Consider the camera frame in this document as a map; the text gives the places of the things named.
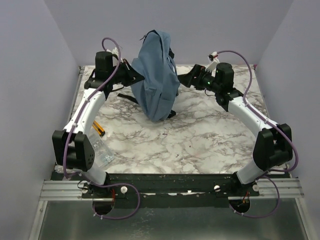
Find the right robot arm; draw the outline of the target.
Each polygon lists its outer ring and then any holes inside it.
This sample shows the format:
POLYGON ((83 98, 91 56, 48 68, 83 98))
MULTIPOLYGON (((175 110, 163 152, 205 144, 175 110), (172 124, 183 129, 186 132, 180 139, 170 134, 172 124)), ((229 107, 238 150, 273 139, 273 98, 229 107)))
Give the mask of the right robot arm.
POLYGON ((195 64, 178 80, 187 88, 207 90, 214 93, 216 102, 225 111, 236 116, 255 136, 252 160, 233 174, 230 191, 241 196, 248 190, 248 184, 272 168, 281 166, 293 158, 291 128, 277 124, 266 116, 258 116, 257 109, 243 99, 243 93, 234 87, 234 70, 229 63, 218 63, 212 74, 204 66, 195 64))

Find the blue backpack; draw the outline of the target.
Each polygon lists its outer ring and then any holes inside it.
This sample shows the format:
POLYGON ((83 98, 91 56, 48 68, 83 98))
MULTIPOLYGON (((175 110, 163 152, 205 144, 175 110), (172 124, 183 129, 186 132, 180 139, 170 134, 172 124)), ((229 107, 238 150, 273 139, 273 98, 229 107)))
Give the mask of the blue backpack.
POLYGON ((173 105, 180 86, 174 57, 170 35, 149 31, 143 37, 138 57, 131 63, 144 80, 131 86, 133 96, 122 93, 117 96, 138 104, 152 122, 174 117, 173 105))

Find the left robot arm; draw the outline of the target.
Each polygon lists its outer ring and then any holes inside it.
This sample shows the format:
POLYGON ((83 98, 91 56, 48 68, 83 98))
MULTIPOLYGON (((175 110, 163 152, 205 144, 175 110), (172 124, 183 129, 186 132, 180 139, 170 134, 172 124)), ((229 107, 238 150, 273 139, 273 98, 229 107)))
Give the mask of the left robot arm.
POLYGON ((65 177, 70 177, 68 169, 74 170, 94 185, 93 191, 101 198, 110 194, 111 185, 108 174, 95 163, 90 129, 114 85, 128 87, 145 79, 126 59, 119 59, 114 65, 114 58, 109 51, 96 53, 95 69, 84 85, 78 108, 67 125, 52 135, 56 163, 63 167, 65 177))

